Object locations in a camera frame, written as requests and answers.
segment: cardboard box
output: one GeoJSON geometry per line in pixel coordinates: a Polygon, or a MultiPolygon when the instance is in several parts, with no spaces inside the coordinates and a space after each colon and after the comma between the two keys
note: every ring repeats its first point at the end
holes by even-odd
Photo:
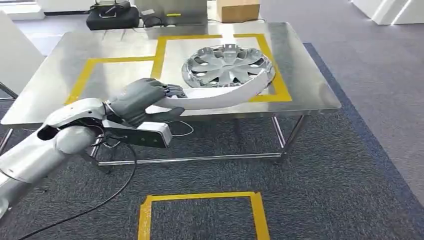
{"type": "Polygon", "coordinates": [[[242,23],[258,19],[260,0],[216,0],[217,14],[223,23],[242,23]]]}

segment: table surface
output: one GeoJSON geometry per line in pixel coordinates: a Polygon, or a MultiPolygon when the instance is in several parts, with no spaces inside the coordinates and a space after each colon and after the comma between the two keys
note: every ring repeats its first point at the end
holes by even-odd
{"type": "MultiPolygon", "coordinates": [[[[341,107],[288,23],[249,22],[66,33],[11,106],[1,124],[9,127],[36,127],[72,98],[108,99],[121,87],[143,77],[152,76],[167,84],[184,86],[182,63],[197,49],[224,43],[258,48],[257,39],[249,37],[250,34],[262,35],[266,39],[291,101],[246,102],[227,108],[187,110],[181,116],[182,119],[196,121],[312,115],[332,113],[341,107]],[[246,36],[238,38],[234,34],[246,36]],[[157,57],[151,59],[151,56],[161,52],[158,39],[164,36],[171,40],[165,46],[162,44],[163,66],[158,68],[157,57]]],[[[273,91],[270,85],[264,92],[273,94],[273,91]]]]}

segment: black case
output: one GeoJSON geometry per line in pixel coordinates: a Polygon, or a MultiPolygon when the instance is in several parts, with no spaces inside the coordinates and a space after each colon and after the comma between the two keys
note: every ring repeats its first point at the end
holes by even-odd
{"type": "Polygon", "coordinates": [[[140,15],[139,10],[133,6],[128,11],[107,18],[101,17],[100,11],[93,9],[88,15],[86,23],[90,30],[132,29],[138,28],[140,15]]]}

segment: wire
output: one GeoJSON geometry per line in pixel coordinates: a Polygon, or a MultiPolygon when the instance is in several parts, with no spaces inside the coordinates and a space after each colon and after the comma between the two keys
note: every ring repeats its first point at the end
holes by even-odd
{"type": "MultiPolygon", "coordinates": [[[[257,18],[257,19],[252,19],[252,20],[247,20],[247,21],[242,21],[242,22],[235,22],[235,23],[236,23],[236,24],[237,24],[237,23],[239,23],[239,24],[243,24],[243,23],[247,23],[247,22],[255,22],[255,21],[258,21],[258,20],[262,20],[264,23],[266,23],[266,22],[267,22],[267,20],[265,20],[265,19],[263,19],[263,18],[257,18]]],[[[208,19],[208,21],[214,21],[214,22],[217,22],[217,23],[220,23],[220,24],[230,23],[230,22],[222,22],[222,21],[218,21],[218,20],[215,20],[215,19],[208,19]]]]}
{"type": "Polygon", "coordinates": [[[112,196],[110,196],[108,199],[106,199],[102,203],[96,205],[95,207],[90,208],[89,210],[83,211],[83,212],[78,213],[78,214],[76,214],[74,216],[68,217],[66,219],[60,220],[58,222],[55,222],[53,224],[50,224],[50,225],[45,226],[43,228],[40,228],[40,229],[38,229],[36,231],[33,231],[33,232],[31,232],[31,233],[29,233],[29,234],[27,234],[27,235],[19,238],[18,240],[27,239],[27,238],[29,238],[29,237],[31,237],[33,235],[36,235],[36,234],[38,234],[38,233],[40,233],[42,231],[45,231],[45,230],[50,229],[52,227],[55,227],[55,226],[57,226],[59,224],[63,224],[65,222],[69,221],[69,220],[76,219],[76,218],[78,218],[78,217],[80,217],[82,215],[88,214],[88,213],[90,213],[90,212],[92,212],[92,211],[100,208],[101,206],[107,204],[112,199],[114,199],[116,196],[118,196],[124,189],[126,189],[128,187],[128,185],[130,184],[131,180],[133,179],[135,173],[136,173],[136,168],[137,168],[137,154],[136,154],[136,151],[134,150],[134,148],[131,145],[125,144],[125,146],[127,146],[129,148],[129,150],[131,151],[132,155],[134,156],[134,168],[132,169],[131,175],[129,176],[128,180],[125,182],[125,184],[115,194],[113,194],[112,196]]]}
{"type": "MultiPolygon", "coordinates": [[[[159,19],[159,21],[160,21],[159,26],[165,26],[165,25],[164,25],[164,21],[162,21],[162,18],[157,17],[157,16],[149,16],[148,18],[146,18],[145,20],[143,20],[143,28],[146,28],[146,27],[147,27],[147,26],[146,26],[146,22],[147,22],[148,20],[150,20],[150,19],[159,19]]],[[[153,24],[153,25],[149,26],[148,28],[151,28],[151,27],[156,26],[156,25],[157,25],[157,24],[153,24]]]]}
{"type": "Polygon", "coordinates": [[[119,144],[121,144],[121,141],[118,141],[117,143],[115,143],[115,145],[109,145],[107,142],[103,142],[103,145],[108,149],[114,149],[118,147],[119,144]]]}
{"type": "Polygon", "coordinates": [[[30,131],[30,132],[35,132],[35,131],[37,131],[37,130],[34,130],[34,129],[28,129],[28,128],[21,128],[21,130],[30,131]]]}
{"type": "Polygon", "coordinates": [[[189,127],[190,129],[191,129],[191,131],[190,132],[188,132],[188,133],[185,133],[185,134],[181,134],[181,135],[172,135],[173,137],[185,137],[185,136],[188,136],[188,135],[190,135],[190,134],[192,134],[192,133],[194,133],[195,132],[195,129],[190,125],[190,124],[188,124],[187,122],[185,122],[185,121],[168,121],[168,122],[166,122],[167,124],[171,124],[171,123],[176,123],[176,122],[180,122],[180,123],[182,123],[182,124],[185,124],[187,127],[189,127]]]}

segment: white wall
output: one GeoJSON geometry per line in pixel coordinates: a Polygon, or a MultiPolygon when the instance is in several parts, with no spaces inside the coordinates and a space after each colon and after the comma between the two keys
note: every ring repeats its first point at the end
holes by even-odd
{"type": "Polygon", "coordinates": [[[372,18],[377,8],[383,2],[383,0],[353,0],[355,4],[365,15],[372,18]]]}
{"type": "Polygon", "coordinates": [[[44,56],[1,10],[0,26],[0,82],[20,94],[44,56]]]}
{"type": "Polygon", "coordinates": [[[396,24],[421,23],[424,23],[424,0],[412,0],[396,22],[396,24]]]}
{"type": "MultiPolygon", "coordinates": [[[[378,25],[390,25],[409,0],[353,0],[361,11],[378,25]]],[[[412,3],[396,21],[396,24],[424,23],[424,0],[412,3]]]]}
{"type": "Polygon", "coordinates": [[[44,12],[87,11],[95,0],[36,0],[44,12]]]}

